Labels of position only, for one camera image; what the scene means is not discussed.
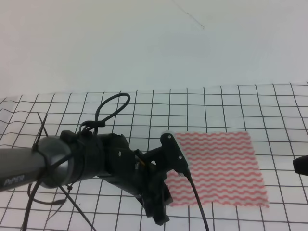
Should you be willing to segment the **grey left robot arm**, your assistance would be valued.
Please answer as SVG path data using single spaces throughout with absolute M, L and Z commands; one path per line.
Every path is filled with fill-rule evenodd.
M 172 164 L 163 147 L 143 154 L 131 150 L 123 135 L 78 136 L 64 131 L 45 137 L 32 148 L 1 149 L 2 191 L 42 180 L 46 188 L 99 177 L 132 194 L 157 225 L 168 222 L 172 202 L 165 184 Z

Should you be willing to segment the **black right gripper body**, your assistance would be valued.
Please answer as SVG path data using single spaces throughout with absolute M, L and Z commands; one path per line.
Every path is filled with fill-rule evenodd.
M 308 156 L 302 156 L 293 160 L 295 173 L 308 176 Z

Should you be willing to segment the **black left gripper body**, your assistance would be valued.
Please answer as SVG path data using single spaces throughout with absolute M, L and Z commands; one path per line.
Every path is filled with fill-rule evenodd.
M 72 155 L 66 183 L 99 177 L 133 195 L 157 225 L 169 221 L 166 206 L 172 198 L 165 179 L 171 165 L 162 147 L 142 154 L 131 150 L 123 135 L 114 133 L 77 135 L 66 130 L 60 140 Z

